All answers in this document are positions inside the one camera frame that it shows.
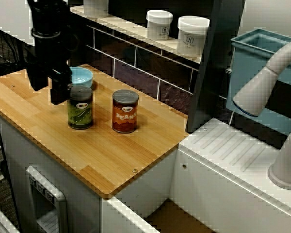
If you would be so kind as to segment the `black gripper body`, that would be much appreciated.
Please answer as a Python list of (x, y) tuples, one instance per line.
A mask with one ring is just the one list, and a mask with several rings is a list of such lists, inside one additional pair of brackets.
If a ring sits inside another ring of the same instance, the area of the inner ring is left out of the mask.
[(55, 71), (70, 71), (67, 64), (73, 51), (73, 34), (69, 28), (32, 28), (35, 45), (30, 48), (30, 66), (49, 68)]

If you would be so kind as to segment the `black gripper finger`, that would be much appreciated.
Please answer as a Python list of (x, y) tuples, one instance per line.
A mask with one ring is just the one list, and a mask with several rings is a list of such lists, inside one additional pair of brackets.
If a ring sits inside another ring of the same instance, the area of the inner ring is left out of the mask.
[(48, 75), (49, 68), (45, 67), (27, 67), (27, 75), (30, 80), (30, 84), (34, 91), (38, 91), (44, 87), (47, 87), (49, 84)]
[(51, 103), (58, 105), (69, 99), (72, 87), (72, 72), (54, 72), (50, 75), (52, 88), (50, 90)]

